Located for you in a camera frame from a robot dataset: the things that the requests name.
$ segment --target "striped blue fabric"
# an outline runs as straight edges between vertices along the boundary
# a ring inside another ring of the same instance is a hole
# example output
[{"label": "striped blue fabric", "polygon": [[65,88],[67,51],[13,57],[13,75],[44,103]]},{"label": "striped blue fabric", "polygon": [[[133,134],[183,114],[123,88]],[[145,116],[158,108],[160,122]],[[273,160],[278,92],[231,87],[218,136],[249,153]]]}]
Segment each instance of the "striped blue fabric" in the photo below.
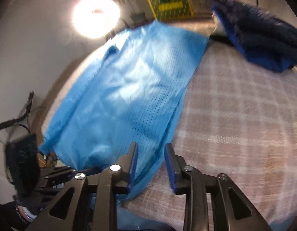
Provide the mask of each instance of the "striped blue fabric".
[{"label": "striped blue fabric", "polygon": [[128,196],[134,197],[164,159],[164,145],[172,140],[185,89],[207,42],[158,21],[119,33],[69,90],[40,150],[53,150],[77,170],[104,169],[135,141],[135,187]]}]

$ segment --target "blue fabric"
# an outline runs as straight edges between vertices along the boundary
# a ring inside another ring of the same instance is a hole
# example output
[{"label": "blue fabric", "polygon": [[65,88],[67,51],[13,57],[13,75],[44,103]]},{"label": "blue fabric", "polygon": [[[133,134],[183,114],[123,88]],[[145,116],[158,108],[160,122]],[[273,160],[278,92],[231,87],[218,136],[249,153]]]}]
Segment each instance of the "blue fabric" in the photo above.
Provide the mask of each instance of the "blue fabric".
[{"label": "blue fabric", "polygon": [[283,72],[297,64],[297,29],[237,0],[211,0],[233,45],[249,61]]},{"label": "blue fabric", "polygon": [[95,53],[61,102],[40,150],[53,150],[77,170],[104,169],[135,141],[139,155],[128,198],[134,197],[163,161],[207,42],[158,21],[117,34]]}]

